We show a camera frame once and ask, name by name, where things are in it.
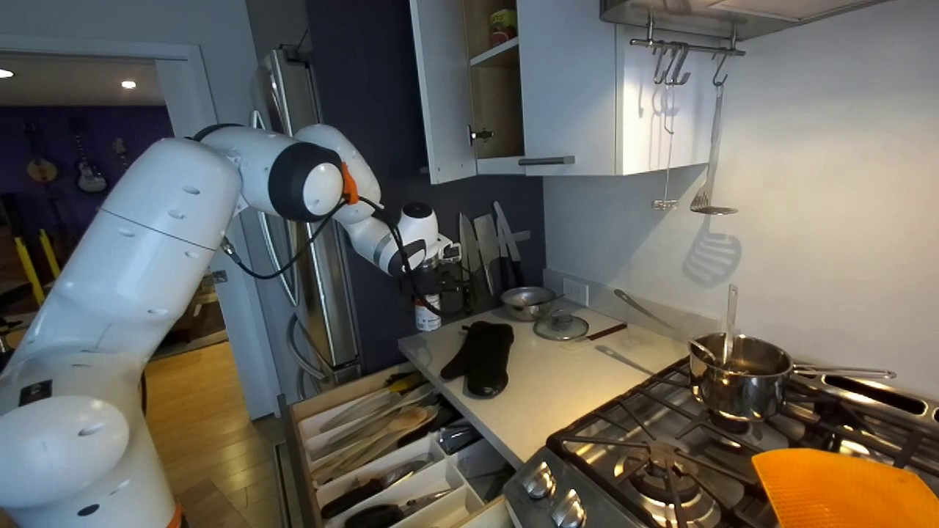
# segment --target yellow pole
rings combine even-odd
[[[33,268],[33,261],[29,258],[29,252],[23,244],[23,239],[14,237],[16,242],[16,253],[20,256],[20,263],[23,264],[23,271],[26,272],[26,278],[29,284],[33,285],[33,297],[37,304],[42,304],[46,300],[46,294],[42,291],[42,284],[39,283],[39,277],[36,275],[36,268]]]
[[[49,235],[46,234],[45,229],[39,230],[39,243],[42,244],[42,253],[46,254],[46,260],[49,261],[49,269],[53,273],[53,279],[57,279],[59,273],[62,271],[59,270],[58,260],[55,260],[53,245],[49,242]]]

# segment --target white countertop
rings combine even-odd
[[[588,334],[620,323],[575,304],[560,302],[559,307],[586,319]],[[463,327],[477,320],[510,323],[515,331],[509,384],[491,399],[469,396],[465,378],[444,382],[439,377],[463,344]],[[539,337],[532,324],[497,308],[398,341],[402,353],[515,468],[544,446],[551,433],[687,355],[684,343],[636,326],[572,346]]]

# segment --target gas stove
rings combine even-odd
[[[872,381],[792,376],[780,414],[743,423],[709,412],[688,383],[683,359],[551,435],[505,486],[516,524],[778,526],[750,458],[787,447],[903,468],[939,494],[935,402]]]

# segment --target orange silicone mat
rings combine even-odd
[[[783,528],[939,526],[939,499],[908,471],[816,449],[752,460]]]

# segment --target white cabinet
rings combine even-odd
[[[686,85],[656,85],[657,55],[629,45],[644,29],[601,21],[596,2],[516,2],[518,37],[490,49],[489,15],[503,0],[410,0],[432,183],[707,163],[709,55],[689,54]],[[473,132],[492,135],[470,141]]]

